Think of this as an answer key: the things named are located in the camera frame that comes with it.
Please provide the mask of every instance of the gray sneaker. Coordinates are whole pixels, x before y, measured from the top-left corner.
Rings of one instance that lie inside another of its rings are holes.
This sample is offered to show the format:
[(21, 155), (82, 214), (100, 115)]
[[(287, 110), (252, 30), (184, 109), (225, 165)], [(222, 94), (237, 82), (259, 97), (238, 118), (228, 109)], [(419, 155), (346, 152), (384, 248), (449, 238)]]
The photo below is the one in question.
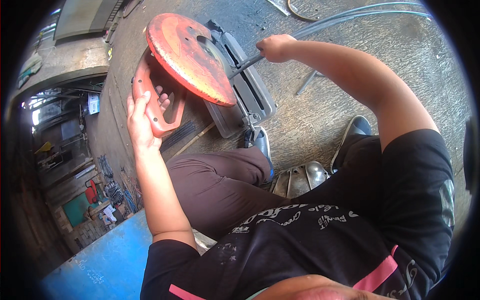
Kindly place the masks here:
[(355, 116), (352, 118), (352, 120), (348, 124), (347, 129), (343, 134), (342, 142), (340, 143), (340, 146), (338, 146), (338, 149), (336, 150), (335, 155), (332, 158), (332, 162), (330, 163), (330, 172), (332, 174), (337, 172), (338, 168), (340, 167), (335, 164), (335, 160), (338, 155), (338, 152), (340, 151), (340, 148), (342, 147), (343, 142), (345, 141), (347, 136), (352, 134), (365, 134), (365, 135), (372, 134), (372, 127), (370, 126), (370, 123), (364, 116)]

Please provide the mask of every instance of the forearm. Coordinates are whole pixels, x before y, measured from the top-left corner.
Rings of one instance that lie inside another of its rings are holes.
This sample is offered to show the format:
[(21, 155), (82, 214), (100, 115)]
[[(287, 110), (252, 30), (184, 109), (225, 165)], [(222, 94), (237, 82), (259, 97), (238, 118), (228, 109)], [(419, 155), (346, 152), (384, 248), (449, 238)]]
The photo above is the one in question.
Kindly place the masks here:
[(174, 239), (195, 247), (190, 223), (180, 206), (158, 149), (136, 151), (135, 162), (147, 224), (154, 236), (154, 242)]
[(352, 48), (314, 41), (293, 41), (285, 51), (289, 59), (316, 69), (373, 111), (382, 150), (407, 132), (424, 128), (438, 131), (408, 85), (377, 58)]

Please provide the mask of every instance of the yellow object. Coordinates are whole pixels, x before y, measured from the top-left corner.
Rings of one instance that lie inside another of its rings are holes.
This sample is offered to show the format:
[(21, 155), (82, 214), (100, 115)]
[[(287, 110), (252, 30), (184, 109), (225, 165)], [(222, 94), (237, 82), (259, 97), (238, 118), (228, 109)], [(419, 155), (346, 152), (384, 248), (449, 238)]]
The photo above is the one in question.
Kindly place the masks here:
[(50, 151), (51, 148), (52, 148), (52, 143), (46, 142), (45, 144), (43, 144), (43, 146), (40, 147), (40, 149), (35, 151), (35, 154), (38, 154), (39, 152)]

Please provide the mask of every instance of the saw handle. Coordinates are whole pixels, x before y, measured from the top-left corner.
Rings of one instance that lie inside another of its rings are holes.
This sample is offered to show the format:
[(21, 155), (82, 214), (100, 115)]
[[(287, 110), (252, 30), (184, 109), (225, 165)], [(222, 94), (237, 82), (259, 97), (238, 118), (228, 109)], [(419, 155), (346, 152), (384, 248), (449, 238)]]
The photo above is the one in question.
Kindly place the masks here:
[[(167, 123), (163, 117), (163, 113), (160, 111), (160, 105), (158, 104), (158, 93), (153, 86), (152, 80), (150, 79), (150, 64), (152, 67), (154, 66), (153, 63), (149, 62), (151, 61), (149, 59), (149, 56), (151, 56), (150, 53), (150, 49), (147, 48), (140, 58), (137, 70), (135, 71), (135, 76), (132, 81), (132, 93), (133, 99), (136, 100), (143, 96), (146, 91), (150, 91), (152, 96), (145, 109), (145, 115), (150, 120), (154, 137), (161, 138), (169, 135), (172, 130), (180, 126), (183, 108), (185, 107), (187, 89), (185, 87), (181, 87), (179, 93), (174, 94), (175, 99), (172, 108), (172, 122)], [(158, 62), (155, 64), (155, 66), (161, 68)]]

